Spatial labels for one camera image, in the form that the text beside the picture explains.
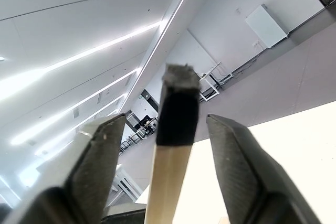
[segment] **gray floor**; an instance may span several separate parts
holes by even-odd
[[[292,46],[293,40],[287,39],[269,52],[283,50],[286,44]],[[251,126],[335,101],[335,54],[336,23],[256,71],[247,70],[250,73],[245,78],[236,79],[220,95],[201,103],[195,141],[208,138],[205,119],[209,113]],[[142,188],[149,184],[153,146],[151,136],[120,156],[119,163]]]

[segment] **white ceiling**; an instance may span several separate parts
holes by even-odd
[[[0,80],[44,68],[161,21],[172,0],[0,0]],[[0,175],[22,170],[34,152],[127,91],[125,78],[79,106],[28,142],[10,145],[24,130],[59,113],[137,68],[156,28],[72,62],[0,101]],[[114,103],[97,116],[117,109]]]

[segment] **table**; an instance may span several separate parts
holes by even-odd
[[[212,68],[210,68],[210,70],[207,72],[207,73],[205,73],[203,76],[201,76],[200,77],[200,82],[201,81],[205,81],[209,86],[210,86],[210,88],[212,88],[214,91],[215,91],[215,93],[213,94],[213,95],[211,95],[210,97],[208,97],[208,98],[206,98],[204,95],[203,95],[203,93],[202,92],[200,92],[199,94],[200,94],[200,96],[204,99],[204,101],[209,101],[211,98],[213,98],[213,97],[215,97],[216,95],[219,95],[219,91],[217,90],[217,88],[215,87],[215,86],[213,86],[206,78],[207,77],[211,77],[211,79],[217,84],[217,86],[218,87],[220,87],[221,85],[220,85],[220,83],[211,75],[211,73],[219,66],[219,65],[221,65],[222,64],[222,62],[219,62],[219,63],[217,63],[215,66],[213,66]],[[228,77],[229,78],[232,78],[233,77],[233,75],[232,75],[232,73],[229,73],[228,74]]]
[[[336,223],[336,102],[249,129],[279,162],[323,224]],[[149,188],[136,202],[147,202]],[[174,224],[218,224],[226,210],[216,178],[210,140],[194,144]]]

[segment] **ceiling light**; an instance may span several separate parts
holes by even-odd
[[[29,86],[44,74],[43,69],[35,69],[0,81],[0,101]]]
[[[7,203],[7,205],[9,205],[10,208],[13,208],[11,204],[4,198],[4,196],[0,194],[0,197]]]
[[[11,189],[11,187],[9,186],[9,184],[7,184],[7,182],[0,176],[0,180],[2,181],[2,183],[5,184],[5,186],[8,187],[9,190],[11,190],[11,192],[15,195],[16,198],[18,198],[19,200],[21,200],[21,198]]]
[[[74,104],[73,106],[67,108],[66,110],[34,125],[33,127],[25,130],[24,132],[18,134],[16,137],[14,137],[11,140],[11,144],[13,145],[18,145],[21,143],[24,143],[25,141],[31,139],[32,137],[36,136],[37,134],[39,134],[40,132],[42,132],[43,130],[45,130],[47,127],[51,126],[52,124],[54,124],[55,122],[57,122],[58,120],[60,120],[63,116],[65,116],[67,113],[69,113],[70,111],[72,111],[73,109],[77,108],[78,106],[80,106],[81,104],[85,103],[86,101],[90,100],[91,98],[95,97],[96,95],[98,95],[99,93],[101,93],[102,91],[108,89],[109,87],[115,85],[116,83],[122,81],[123,79],[125,79],[126,77],[132,75],[135,72],[139,72],[139,69],[136,68],[134,70],[132,70],[131,72],[123,75],[122,77],[120,77],[119,79],[115,80],[114,82],[108,84],[107,86],[105,86],[104,88],[96,91],[95,93],[93,93],[92,95],[86,97],[85,99],[81,100],[80,102]]]
[[[118,110],[113,110],[110,114],[108,114],[107,116],[111,116],[111,115],[113,115],[113,114],[116,114],[118,112]]]
[[[113,101],[109,102],[108,104],[106,104],[104,107],[102,107],[100,110],[96,111],[94,114],[90,115],[88,118],[86,118],[85,120],[81,121],[80,123],[78,123],[76,126],[72,127],[71,129],[67,130],[66,132],[58,135],[56,138],[54,138],[53,140],[47,142],[46,144],[44,144],[41,148],[39,148],[36,152],[35,155],[40,155],[42,154],[43,151],[48,151],[49,149],[51,149],[52,147],[54,147],[55,145],[57,145],[61,140],[63,140],[67,135],[69,135],[72,131],[74,131],[76,128],[78,128],[79,126],[83,125],[84,123],[86,123],[87,121],[89,121],[91,118],[93,118],[95,115],[99,114],[101,111],[103,111],[104,109],[106,109],[107,107],[109,107],[111,104],[115,103],[116,101],[118,101],[120,98],[126,97],[127,94],[122,94],[121,96],[115,98]]]
[[[128,96],[127,96],[126,99],[124,100],[123,104],[121,105],[121,107],[120,107],[118,113],[120,113],[120,111],[122,110],[122,108],[123,108],[124,105],[126,104],[128,97],[130,96],[130,94],[131,94],[131,92],[133,91],[135,85],[136,85],[137,82],[139,81],[139,78],[140,78],[140,76],[142,75],[142,73],[144,72],[144,70],[145,70],[146,66],[148,65],[149,61],[151,60],[151,58],[153,57],[154,53],[156,52],[156,49],[158,48],[158,46],[159,46],[161,40],[163,39],[163,36],[165,35],[165,33],[167,32],[168,28],[170,27],[170,24],[172,23],[174,17],[176,16],[176,14],[177,14],[177,12],[179,11],[180,7],[182,6],[183,2],[184,2],[184,0],[181,0],[181,1],[180,1],[180,3],[178,4],[177,8],[175,9],[173,15],[172,15],[171,18],[169,19],[169,21],[168,21],[167,25],[165,26],[165,28],[164,28],[164,30],[163,30],[161,36],[159,37],[159,41],[156,43],[156,45],[155,45],[153,51],[151,52],[151,54],[150,54],[148,60],[146,61],[145,65],[143,66],[141,72],[139,73],[138,78],[136,79],[136,81],[135,81],[133,87],[131,88],[131,91],[128,93]]]
[[[122,36],[122,37],[120,37],[120,38],[117,38],[117,39],[114,39],[114,40],[109,41],[109,42],[107,42],[107,43],[104,43],[104,44],[102,44],[102,45],[100,45],[100,46],[98,46],[98,47],[91,48],[91,49],[89,49],[89,50],[86,50],[86,51],[84,51],[84,52],[81,52],[80,54],[77,54],[77,55],[75,55],[75,56],[72,56],[72,57],[70,57],[70,58],[68,58],[68,59],[66,59],[66,60],[60,61],[60,62],[58,62],[58,63],[56,63],[56,64],[53,64],[53,65],[51,65],[51,66],[45,68],[45,70],[46,70],[46,72],[50,72],[50,71],[52,71],[52,70],[54,70],[54,69],[60,68],[60,67],[66,65],[66,64],[69,64],[69,63],[71,63],[71,62],[73,62],[73,61],[75,61],[75,60],[79,60],[79,59],[81,59],[81,58],[83,58],[83,57],[85,57],[85,56],[91,55],[91,54],[93,54],[93,53],[95,53],[95,52],[97,52],[97,51],[100,51],[100,50],[105,49],[105,48],[107,48],[107,47],[113,46],[113,45],[115,45],[115,44],[117,44],[117,43],[120,43],[120,42],[122,42],[122,41],[124,41],[124,40],[130,39],[130,38],[132,38],[132,37],[134,37],[134,36],[136,36],[136,35],[139,35],[139,34],[141,34],[141,33],[144,33],[145,31],[151,30],[151,29],[153,29],[154,27],[159,26],[160,23],[161,23],[161,21],[156,22],[156,23],[154,23],[154,24],[152,24],[152,25],[150,25],[150,26],[142,27],[142,28],[140,28],[140,29],[138,29],[138,30],[136,30],[136,31],[134,31],[134,32],[132,32],[132,33],[130,33],[130,34],[124,35],[124,36]]]
[[[107,116],[110,116],[110,115],[113,115],[113,114],[116,114],[118,112],[118,110],[113,110],[110,114],[108,114]],[[63,146],[61,149],[59,149],[57,152],[55,152],[54,154],[48,156],[45,160],[49,160],[53,157],[55,157],[56,155],[58,155],[61,151],[63,151],[66,147],[68,147],[71,143],[73,142],[73,140],[71,140],[69,143],[67,143],[65,146]]]
[[[0,94],[0,101],[4,98],[9,97],[10,95],[13,95],[15,93],[17,93],[18,91],[20,91],[21,89],[29,86],[30,84],[32,84],[33,82],[37,81],[38,79],[40,79],[45,73],[48,73],[52,70],[55,70],[57,68],[60,68],[66,64],[69,64],[71,62],[74,62],[76,60],[79,60],[83,57],[86,57],[88,55],[91,55],[97,51],[100,51],[102,49],[105,49],[107,47],[113,46],[117,43],[120,43],[122,41],[125,41],[129,38],[132,38],[136,35],[139,35],[141,33],[144,33],[150,29],[153,29],[154,27],[159,26],[161,23],[160,22],[156,22],[152,25],[146,26],[146,27],[142,27],[130,34],[124,35],[120,38],[114,39],[112,41],[109,41],[107,43],[104,43],[98,47],[94,47],[91,48],[89,50],[86,50],[84,52],[81,52],[80,54],[74,55],[66,60],[60,61],[56,64],[53,64],[49,67],[46,67],[44,69],[35,69],[35,70],[31,70],[29,72],[24,72],[24,73],[20,73],[17,74],[15,76],[9,77],[7,79],[4,79],[2,81],[0,81],[0,90],[1,90],[1,94]]]

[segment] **white wall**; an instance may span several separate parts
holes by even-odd
[[[161,87],[162,87],[162,76],[165,72],[166,64],[174,63],[185,65],[188,64],[194,67],[195,72],[202,76],[203,73],[209,71],[216,62],[209,56],[209,54],[204,50],[204,48],[195,40],[195,38],[186,30],[181,35],[180,39],[169,53],[165,62],[150,83],[147,85],[146,90],[155,99],[156,102],[160,102]],[[222,79],[228,73],[225,74],[225,69],[219,67],[219,70],[213,72],[217,79]],[[208,89],[209,86],[206,83],[201,83],[203,89]]]
[[[129,136],[132,136],[133,134],[134,134],[134,131],[132,131],[132,129],[127,124],[125,124],[124,132],[122,133],[121,142],[126,141],[127,138]]]
[[[208,0],[189,30],[216,61],[234,71],[261,51],[252,46],[259,38],[245,22],[261,4],[287,31],[323,9],[318,0]]]
[[[142,120],[146,115],[151,118],[157,116],[156,110],[153,109],[144,97],[137,98],[131,110],[140,120]]]

